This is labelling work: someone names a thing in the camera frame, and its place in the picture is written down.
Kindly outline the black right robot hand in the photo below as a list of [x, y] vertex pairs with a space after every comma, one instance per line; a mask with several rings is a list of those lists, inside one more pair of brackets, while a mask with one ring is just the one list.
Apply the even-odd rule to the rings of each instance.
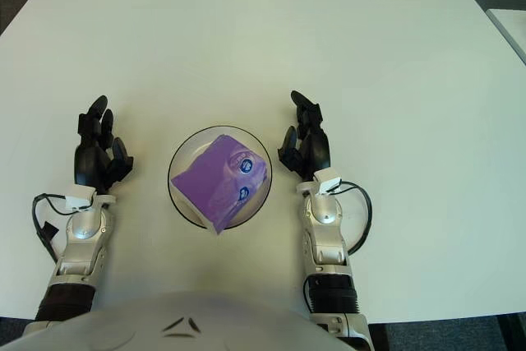
[[315, 172], [330, 167], [329, 140], [321, 127], [320, 105], [296, 90], [291, 92], [291, 99], [296, 105], [298, 125], [288, 128], [278, 148], [279, 161], [304, 182], [309, 182]]

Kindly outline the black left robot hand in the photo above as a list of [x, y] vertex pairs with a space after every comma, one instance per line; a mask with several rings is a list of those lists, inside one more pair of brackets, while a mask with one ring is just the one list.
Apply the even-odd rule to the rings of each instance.
[[132, 171], [134, 164], [123, 141], [113, 135], [113, 121], [105, 95], [78, 117], [81, 142], [74, 156], [75, 184], [93, 187], [99, 195], [107, 195], [114, 183]]

